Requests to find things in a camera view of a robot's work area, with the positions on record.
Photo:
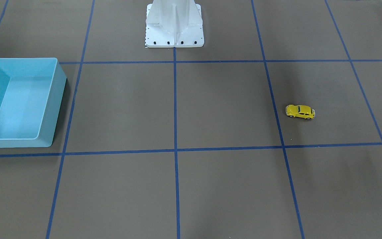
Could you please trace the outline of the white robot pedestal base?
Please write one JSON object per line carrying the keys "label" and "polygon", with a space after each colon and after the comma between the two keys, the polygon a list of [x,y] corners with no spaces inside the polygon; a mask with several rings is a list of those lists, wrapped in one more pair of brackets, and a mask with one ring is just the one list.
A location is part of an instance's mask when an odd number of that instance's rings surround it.
{"label": "white robot pedestal base", "polygon": [[203,47],[202,8],[194,0],[154,0],[147,5],[145,47]]}

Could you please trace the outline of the yellow beetle toy car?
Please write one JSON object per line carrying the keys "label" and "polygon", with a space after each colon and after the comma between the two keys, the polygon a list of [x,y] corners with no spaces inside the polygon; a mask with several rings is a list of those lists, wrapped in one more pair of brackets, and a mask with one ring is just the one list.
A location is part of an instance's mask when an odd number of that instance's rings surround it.
{"label": "yellow beetle toy car", "polygon": [[290,118],[301,118],[311,120],[315,118],[315,110],[306,105],[287,105],[285,107],[286,115]]}

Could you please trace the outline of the light blue plastic bin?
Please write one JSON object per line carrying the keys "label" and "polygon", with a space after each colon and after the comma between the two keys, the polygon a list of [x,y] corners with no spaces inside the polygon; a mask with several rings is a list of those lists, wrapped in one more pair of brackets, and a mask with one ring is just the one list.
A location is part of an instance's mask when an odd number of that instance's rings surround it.
{"label": "light blue plastic bin", "polygon": [[0,148],[52,145],[66,81],[57,58],[0,58]]}

